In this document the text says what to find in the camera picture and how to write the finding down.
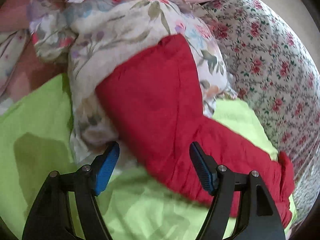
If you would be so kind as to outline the red quilted puffer jacket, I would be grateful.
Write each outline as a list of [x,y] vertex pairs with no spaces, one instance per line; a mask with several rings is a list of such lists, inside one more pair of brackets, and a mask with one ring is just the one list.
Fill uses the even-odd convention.
[[292,218],[293,165],[284,152],[269,154],[203,114],[202,94],[186,39],[167,36],[118,65],[95,93],[107,116],[137,160],[160,183],[205,206],[212,197],[189,157],[192,142],[233,172],[258,171],[281,217]]

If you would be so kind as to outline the light green bed sheet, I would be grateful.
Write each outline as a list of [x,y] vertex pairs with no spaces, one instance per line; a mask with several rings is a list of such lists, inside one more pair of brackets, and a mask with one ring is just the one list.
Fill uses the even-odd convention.
[[[210,206],[198,239],[284,239],[291,220],[293,168],[202,113],[194,69],[116,70],[95,93],[137,160],[172,191]],[[68,204],[74,192],[86,239],[110,239],[96,197],[106,189],[120,148],[111,142],[88,171],[53,171],[25,224],[24,239],[75,239]]]

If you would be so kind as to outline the small rose floral quilt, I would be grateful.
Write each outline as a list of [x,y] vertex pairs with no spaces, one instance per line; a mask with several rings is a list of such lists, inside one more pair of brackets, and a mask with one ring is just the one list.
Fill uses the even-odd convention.
[[235,90],[293,163],[297,221],[319,194],[319,72],[294,31],[261,0],[214,0],[214,36],[225,47]]

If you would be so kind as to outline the large floral pastel pillow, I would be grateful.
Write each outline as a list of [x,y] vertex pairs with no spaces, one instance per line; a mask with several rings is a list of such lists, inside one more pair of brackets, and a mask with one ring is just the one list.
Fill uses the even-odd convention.
[[74,125],[70,145],[78,165],[89,164],[118,135],[94,90],[117,65],[181,34],[196,63],[203,113],[217,98],[236,98],[225,57],[209,29],[212,11],[185,0],[30,0],[29,29],[43,62],[67,63]]

